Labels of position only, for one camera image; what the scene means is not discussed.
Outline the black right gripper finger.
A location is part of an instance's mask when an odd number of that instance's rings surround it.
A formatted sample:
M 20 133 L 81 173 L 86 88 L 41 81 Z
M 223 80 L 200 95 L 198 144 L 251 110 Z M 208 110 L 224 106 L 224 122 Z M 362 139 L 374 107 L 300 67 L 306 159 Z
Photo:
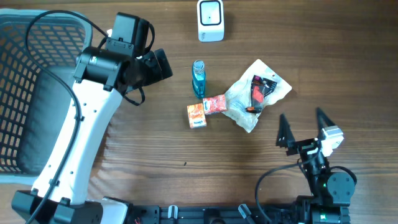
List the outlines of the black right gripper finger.
M 335 123 L 319 107 L 316 108 L 316 117 L 317 117 L 317 126 L 319 131 L 321 131 L 323 128 L 335 126 Z
M 279 130 L 277 133 L 276 146 L 291 148 L 295 144 L 295 138 L 292 134 L 290 124 L 285 117 L 285 114 L 281 114 L 279 117 Z

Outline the white resealable pouch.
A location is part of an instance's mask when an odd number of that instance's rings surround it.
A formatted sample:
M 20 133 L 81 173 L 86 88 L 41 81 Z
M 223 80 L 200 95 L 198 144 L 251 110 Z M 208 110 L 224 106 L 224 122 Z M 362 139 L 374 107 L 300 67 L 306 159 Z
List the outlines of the white resealable pouch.
M 264 108 L 283 99 L 292 90 L 292 86 L 269 66 L 259 59 L 256 60 L 224 94 L 228 110 L 223 114 L 234 120 L 247 133 L 250 133 L 254 129 L 261 114 L 252 114 L 245 110 L 251 104 L 251 82 L 255 75 L 277 82 L 274 92 L 266 97 Z

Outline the black red packaged item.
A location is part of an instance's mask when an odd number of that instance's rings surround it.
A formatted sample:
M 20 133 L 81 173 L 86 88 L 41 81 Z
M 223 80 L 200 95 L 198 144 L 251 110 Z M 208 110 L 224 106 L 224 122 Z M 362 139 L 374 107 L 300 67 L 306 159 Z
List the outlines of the black red packaged item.
M 245 110 L 248 113 L 258 114 L 261 113 L 264 105 L 265 99 L 268 95 L 274 92 L 276 89 L 277 82 L 262 78 L 258 75 L 253 76 L 251 82 L 251 104 Z

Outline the red snack packet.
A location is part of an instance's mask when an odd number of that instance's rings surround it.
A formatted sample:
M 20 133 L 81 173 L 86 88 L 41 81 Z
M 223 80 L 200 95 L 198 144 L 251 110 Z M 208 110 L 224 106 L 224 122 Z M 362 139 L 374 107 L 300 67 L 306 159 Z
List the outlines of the red snack packet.
M 203 108 L 206 115 L 227 111 L 226 98 L 224 95 L 217 95 L 203 99 Z

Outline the blue mouthwash bottle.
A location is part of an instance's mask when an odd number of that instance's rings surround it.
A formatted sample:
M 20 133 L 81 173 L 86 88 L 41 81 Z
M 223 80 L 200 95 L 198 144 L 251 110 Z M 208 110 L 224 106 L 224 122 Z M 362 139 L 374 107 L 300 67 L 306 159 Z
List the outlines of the blue mouthwash bottle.
M 205 63 L 196 60 L 192 64 L 192 86 L 195 96 L 199 99 L 205 97 L 206 72 Z

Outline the orange small carton box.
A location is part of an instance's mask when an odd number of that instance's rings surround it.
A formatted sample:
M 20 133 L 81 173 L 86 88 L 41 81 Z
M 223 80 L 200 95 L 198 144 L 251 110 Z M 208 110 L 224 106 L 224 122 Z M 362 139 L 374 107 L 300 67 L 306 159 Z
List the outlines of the orange small carton box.
M 188 121 L 191 129 L 207 125 L 203 103 L 187 106 Z

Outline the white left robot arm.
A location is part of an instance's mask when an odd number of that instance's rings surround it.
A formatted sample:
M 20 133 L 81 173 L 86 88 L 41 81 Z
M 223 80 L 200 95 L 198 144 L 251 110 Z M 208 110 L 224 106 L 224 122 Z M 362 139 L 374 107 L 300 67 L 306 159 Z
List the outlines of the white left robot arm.
M 76 58 L 71 103 L 46 166 L 30 191 L 17 191 L 12 209 L 27 223 L 127 223 L 131 203 L 88 200 L 88 182 L 104 132 L 122 100 L 172 76 L 162 49 L 153 50 L 154 26 L 118 13 L 111 35 Z

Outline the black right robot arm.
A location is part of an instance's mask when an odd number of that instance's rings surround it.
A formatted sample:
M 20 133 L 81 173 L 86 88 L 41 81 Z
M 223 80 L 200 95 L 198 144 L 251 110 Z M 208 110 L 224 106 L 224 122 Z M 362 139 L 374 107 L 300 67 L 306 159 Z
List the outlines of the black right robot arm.
M 303 172 L 310 196 L 298 196 L 290 205 L 280 207 L 281 223 L 349 223 L 348 207 L 357 184 L 355 174 L 343 166 L 330 166 L 327 157 L 344 140 L 343 131 L 320 109 L 316 109 L 318 135 L 295 140 L 284 114 L 279 118 L 276 145 L 286 154 L 298 154 L 297 165 Z

